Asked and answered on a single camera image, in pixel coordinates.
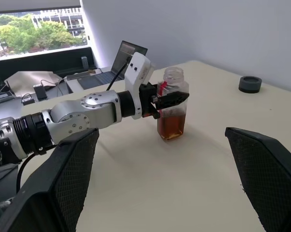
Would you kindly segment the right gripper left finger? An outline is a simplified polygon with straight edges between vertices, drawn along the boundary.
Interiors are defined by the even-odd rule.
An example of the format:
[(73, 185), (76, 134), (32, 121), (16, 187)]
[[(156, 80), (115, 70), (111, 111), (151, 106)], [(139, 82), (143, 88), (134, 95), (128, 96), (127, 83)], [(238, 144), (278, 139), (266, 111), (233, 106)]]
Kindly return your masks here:
[(98, 129), (60, 141), (0, 216), (0, 232), (74, 232), (89, 187)]

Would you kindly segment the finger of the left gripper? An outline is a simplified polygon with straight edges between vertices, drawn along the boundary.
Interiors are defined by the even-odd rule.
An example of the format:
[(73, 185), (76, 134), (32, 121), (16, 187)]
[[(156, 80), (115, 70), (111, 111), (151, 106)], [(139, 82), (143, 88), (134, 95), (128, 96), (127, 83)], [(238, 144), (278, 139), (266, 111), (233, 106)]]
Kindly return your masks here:
[(158, 110), (177, 106), (183, 103), (188, 97), (189, 93), (182, 91), (171, 92), (164, 96), (156, 94), (151, 99), (151, 111), (157, 112)]

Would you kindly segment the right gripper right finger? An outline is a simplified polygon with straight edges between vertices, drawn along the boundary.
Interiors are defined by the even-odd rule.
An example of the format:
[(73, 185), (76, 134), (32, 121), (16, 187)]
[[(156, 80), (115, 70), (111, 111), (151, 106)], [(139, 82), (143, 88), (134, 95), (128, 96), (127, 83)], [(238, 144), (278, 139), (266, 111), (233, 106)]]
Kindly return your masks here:
[(291, 232), (291, 152), (278, 140), (227, 127), (242, 187), (267, 232)]

